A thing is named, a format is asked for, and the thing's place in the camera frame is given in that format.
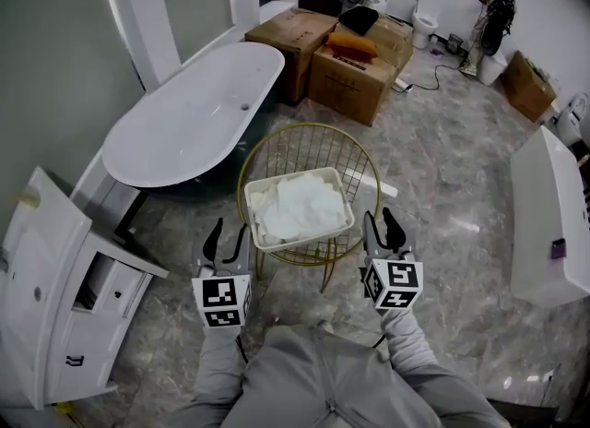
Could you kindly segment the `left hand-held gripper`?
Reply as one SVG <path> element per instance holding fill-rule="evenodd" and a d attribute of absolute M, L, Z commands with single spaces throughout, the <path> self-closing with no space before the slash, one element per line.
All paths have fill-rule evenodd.
<path fill-rule="evenodd" d="M 250 262 L 250 228 L 242 226 L 234 255 L 223 261 L 216 259 L 223 219 L 200 234 L 193 246 L 197 274 L 191 280 L 197 310 L 204 327 L 243 327 L 252 300 Z"/>

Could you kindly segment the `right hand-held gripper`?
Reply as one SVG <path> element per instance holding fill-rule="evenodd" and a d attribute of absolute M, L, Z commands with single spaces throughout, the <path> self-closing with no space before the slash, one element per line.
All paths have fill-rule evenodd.
<path fill-rule="evenodd" d="M 386 247 L 399 251 L 407 235 L 389 208 L 383 209 Z M 376 310 L 408 309 L 423 292 L 423 263 L 416 259 L 410 246 L 400 253 L 384 250 L 374 216 L 363 217 L 364 267 L 360 269 L 364 296 Z"/>

